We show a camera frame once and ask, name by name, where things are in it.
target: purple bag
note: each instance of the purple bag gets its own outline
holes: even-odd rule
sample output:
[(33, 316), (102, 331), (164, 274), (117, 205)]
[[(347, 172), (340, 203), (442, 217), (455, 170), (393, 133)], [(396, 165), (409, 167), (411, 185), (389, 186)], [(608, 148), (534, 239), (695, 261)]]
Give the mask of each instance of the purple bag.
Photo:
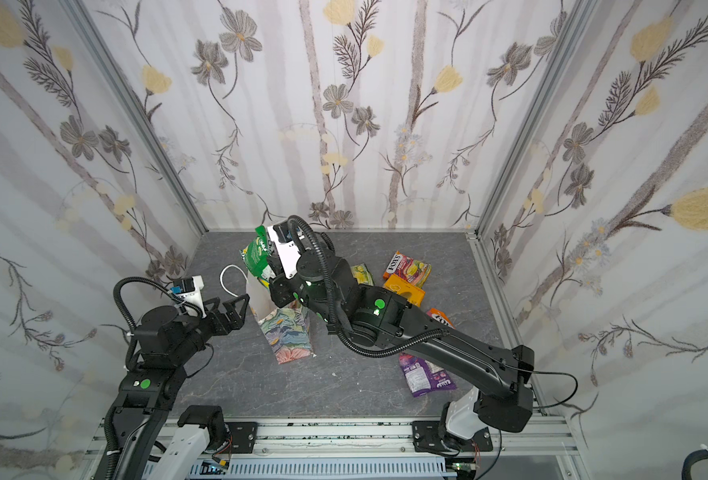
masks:
[(455, 383), (445, 369), (407, 353), (399, 354), (399, 365), (405, 374), (413, 397), (435, 390), (455, 390)]

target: robotic arm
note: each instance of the robotic arm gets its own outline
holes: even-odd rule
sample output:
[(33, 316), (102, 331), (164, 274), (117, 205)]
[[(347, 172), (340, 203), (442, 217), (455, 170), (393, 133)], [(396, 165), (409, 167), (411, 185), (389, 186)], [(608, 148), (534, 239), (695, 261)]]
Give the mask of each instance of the robotic arm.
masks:
[[(269, 238), (269, 265), (276, 274), (269, 290), (276, 305), (298, 299), (323, 319), (329, 334), (359, 355), (382, 358), (408, 352), (466, 379), (478, 393), (472, 390), (450, 405), (447, 431), (453, 436), (468, 439), (484, 426), (522, 431), (532, 416), (532, 391), (525, 387), (534, 367), (531, 349), (487, 345), (390, 290), (359, 285), (329, 238), (299, 216), (271, 226)], [(472, 412), (478, 420), (470, 425)]]

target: purple candy package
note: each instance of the purple candy package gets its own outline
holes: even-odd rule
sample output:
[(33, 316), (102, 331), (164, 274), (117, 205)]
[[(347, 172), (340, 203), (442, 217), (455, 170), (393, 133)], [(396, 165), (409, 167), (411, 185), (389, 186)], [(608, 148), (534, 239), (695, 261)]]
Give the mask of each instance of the purple candy package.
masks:
[(399, 365), (405, 374), (413, 397), (423, 396), (436, 390), (455, 390), (457, 388), (445, 369), (427, 360), (401, 353), (399, 354)]

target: wallpaper wall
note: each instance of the wallpaper wall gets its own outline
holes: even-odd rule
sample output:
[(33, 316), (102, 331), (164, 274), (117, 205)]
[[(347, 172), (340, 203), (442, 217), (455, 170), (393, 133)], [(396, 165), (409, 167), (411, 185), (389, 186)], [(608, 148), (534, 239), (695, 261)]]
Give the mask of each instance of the wallpaper wall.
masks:
[(677, 478), (708, 446), (708, 1), (598, 4), (483, 238), (537, 366), (579, 378), (593, 477)]
[(85, 0), (210, 228), (470, 228), (572, 2)]
[(114, 283), (198, 241), (102, 78), (57, 2), (0, 2), (0, 478), (71, 478), (124, 376)]

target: gray table surface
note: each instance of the gray table surface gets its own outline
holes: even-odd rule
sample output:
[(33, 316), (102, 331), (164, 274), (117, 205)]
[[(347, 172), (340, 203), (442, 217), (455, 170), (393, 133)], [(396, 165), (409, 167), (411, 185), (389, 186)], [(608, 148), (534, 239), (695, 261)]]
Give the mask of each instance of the gray table surface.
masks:
[[(462, 233), (329, 232), (338, 255), (349, 264), (365, 263), (382, 285), (383, 274), (396, 250), (432, 265), (421, 309), (442, 310), (455, 327), (483, 342), (500, 345), (490, 304), (483, 291), (474, 257)], [(187, 270), (205, 282), (203, 298), (231, 298), (218, 277), (228, 264), (244, 267), (239, 251), (250, 233), (208, 233)], [(244, 278), (235, 269), (224, 274), (234, 293), (244, 293)], [(282, 365), (248, 310), (242, 330), (214, 337), (210, 364), (180, 389), (173, 415), (189, 405), (220, 405), (234, 416), (438, 416), (445, 402), (463, 396), (471, 385), (451, 377), (457, 390), (431, 392), (413, 398), (399, 367), (398, 356), (368, 359), (354, 354), (314, 316), (311, 345), (316, 356)], [(204, 365), (209, 350), (197, 353), (186, 366)]]

